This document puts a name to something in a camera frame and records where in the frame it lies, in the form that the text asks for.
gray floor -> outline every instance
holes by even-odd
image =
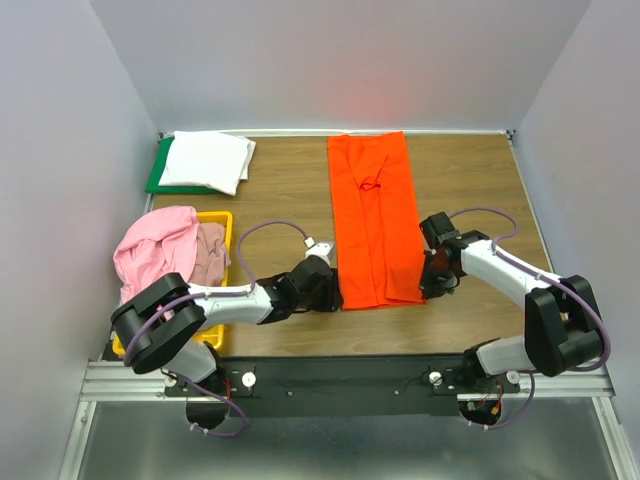
[[[235,439],[190,432],[182,404],[100,404],[80,478],[590,480],[615,475],[593,404],[585,398],[536,400],[519,423],[496,432],[423,415],[255,419]]]

beige cloth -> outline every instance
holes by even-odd
[[[222,283],[224,272],[231,264],[229,250],[224,244],[225,228],[219,223],[201,223],[196,237],[196,264],[190,283],[215,287]]]

white connector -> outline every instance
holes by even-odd
[[[316,243],[311,248],[309,248],[309,250],[307,250],[304,258],[309,258],[311,255],[315,255],[316,257],[320,257],[325,262],[327,262],[327,265],[331,265],[331,259],[333,259],[335,251],[335,242]]]

red garment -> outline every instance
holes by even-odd
[[[329,174],[343,308],[424,303],[424,249],[404,135],[329,138]]]

green tray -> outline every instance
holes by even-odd
[[[220,193],[217,190],[212,190],[207,187],[197,186],[160,186],[160,178],[162,172],[164,172],[164,166],[167,164],[167,155],[169,154],[169,147],[173,143],[173,137],[163,138],[158,142],[158,153],[156,154],[156,160],[151,168],[151,174],[149,175],[149,181],[147,182],[147,193],[155,194],[182,194],[182,195],[206,195],[209,193]]]

